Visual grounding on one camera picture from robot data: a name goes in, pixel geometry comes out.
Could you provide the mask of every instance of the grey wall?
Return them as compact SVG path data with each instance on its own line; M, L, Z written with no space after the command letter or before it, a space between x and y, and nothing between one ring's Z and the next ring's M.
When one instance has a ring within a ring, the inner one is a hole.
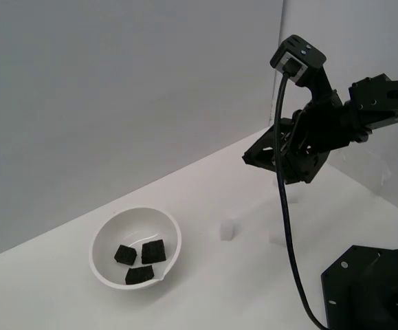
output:
M0 252L266 127L281 10L0 0Z
M343 101L351 83L366 76L386 73L398 80L398 1L286 0L282 33L299 34L326 54L327 75ZM290 85L287 115L310 98L308 90ZM375 131L367 143L350 145L344 154L341 170L371 189L383 168L377 160L385 162L392 175L378 193L398 206L398 125Z

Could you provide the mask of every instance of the white table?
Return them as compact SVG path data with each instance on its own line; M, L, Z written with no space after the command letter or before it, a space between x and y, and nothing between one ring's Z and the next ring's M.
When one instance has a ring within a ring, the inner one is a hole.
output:
M291 277L274 173L244 165L246 138L0 254L0 329L315 329ZM325 323L320 274L352 244L398 248L398 208L325 166L291 205L300 273ZM121 209L147 204L178 220L183 245L165 280L118 291L89 269L89 244ZM218 222L236 217L231 242Z

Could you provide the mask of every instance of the robotic arm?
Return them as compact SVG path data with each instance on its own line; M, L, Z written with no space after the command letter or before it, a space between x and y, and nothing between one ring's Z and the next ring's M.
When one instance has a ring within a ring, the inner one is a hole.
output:
M286 184L310 183L330 151L350 142L366 142L374 129L398 122L398 81L385 74L365 78L349 88L350 100L342 104L330 86L323 64L325 55L299 36L284 40L270 64L283 73L287 61L300 65L291 77L299 87L310 89L312 99L292 119L280 121L281 159ZM272 126L243 156L246 164L276 171Z
M310 183L330 151L350 142L366 142L374 129L398 122L398 81L381 74L355 82L349 88L350 100L342 104L327 79L325 61L323 53L299 36L283 41L270 61L283 74L274 126L243 159L246 164L277 173L291 270L314 325L320 330L398 330L398 250L354 245L322 273L328 328L314 316L302 287L285 184ZM292 119L280 118L288 79L309 88L312 96Z

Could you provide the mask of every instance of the black block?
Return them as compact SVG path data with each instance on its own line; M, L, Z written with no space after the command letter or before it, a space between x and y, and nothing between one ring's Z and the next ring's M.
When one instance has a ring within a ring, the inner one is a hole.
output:
M166 260L163 240L142 244L142 264L160 263Z
M152 266L130 268L125 276L125 284L139 284L155 277Z
M132 266L136 260L136 250L132 247L125 245L119 245L118 251L115 254L115 260L118 263L124 263L125 265Z

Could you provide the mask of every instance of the black metal bracket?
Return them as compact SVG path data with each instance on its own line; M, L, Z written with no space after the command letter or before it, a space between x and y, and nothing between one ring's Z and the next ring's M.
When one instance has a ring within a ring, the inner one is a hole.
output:
M353 245L322 273L327 324L330 329L356 330L350 317L350 286L386 249Z

